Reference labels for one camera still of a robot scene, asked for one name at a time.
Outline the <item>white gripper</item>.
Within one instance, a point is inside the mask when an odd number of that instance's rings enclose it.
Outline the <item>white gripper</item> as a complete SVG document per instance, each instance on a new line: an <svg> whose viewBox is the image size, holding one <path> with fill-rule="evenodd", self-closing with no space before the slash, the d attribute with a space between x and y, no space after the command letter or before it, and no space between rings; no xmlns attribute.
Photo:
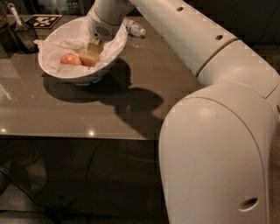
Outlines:
<svg viewBox="0 0 280 224"><path fill-rule="evenodd" d="M87 42L86 56L94 60L104 49L102 41L109 42L118 33L122 16L116 11L97 10L96 8L92 8L87 15L87 27L93 38Z"/></svg>

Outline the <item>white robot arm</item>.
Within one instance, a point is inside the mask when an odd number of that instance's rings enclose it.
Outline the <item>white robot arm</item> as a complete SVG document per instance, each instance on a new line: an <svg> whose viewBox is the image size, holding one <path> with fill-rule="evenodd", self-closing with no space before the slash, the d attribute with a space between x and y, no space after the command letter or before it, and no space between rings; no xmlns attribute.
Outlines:
<svg viewBox="0 0 280 224"><path fill-rule="evenodd" d="M138 9L202 84L170 110L159 165L170 224L270 224L277 71L183 0L95 0L93 35L110 41Z"/></svg>

